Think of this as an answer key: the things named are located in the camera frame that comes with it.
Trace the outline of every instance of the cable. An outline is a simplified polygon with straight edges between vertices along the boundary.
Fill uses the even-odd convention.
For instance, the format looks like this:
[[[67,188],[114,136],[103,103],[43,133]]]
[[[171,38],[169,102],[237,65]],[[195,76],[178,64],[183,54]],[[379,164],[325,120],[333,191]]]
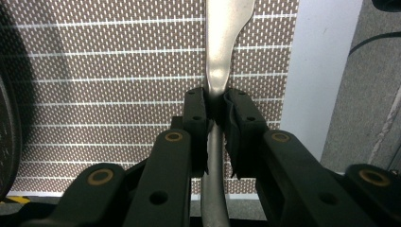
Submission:
[[[374,6],[382,11],[399,12],[401,11],[401,0],[373,0]]]
[[[364,46],[365,44],[368,44],[372,41],[376,41],[376,40],[380,40],[380,39],[384,39],[384,38],[401,38],[401,31],[395,31],[395,32],[389,32],[389,33],[384,33],[384,34],[380,34],[380,35],[376,35],[374,37],[371,37],[369,39],[366,39],[362,42],[360,42],[359,44],[357,44],[356,46],[354,46],[351,50],[350,53],[348,54],[348,57],[350,55],[352,55],[355,51],[357,51],[359,48],[361,48],[362,46]]]

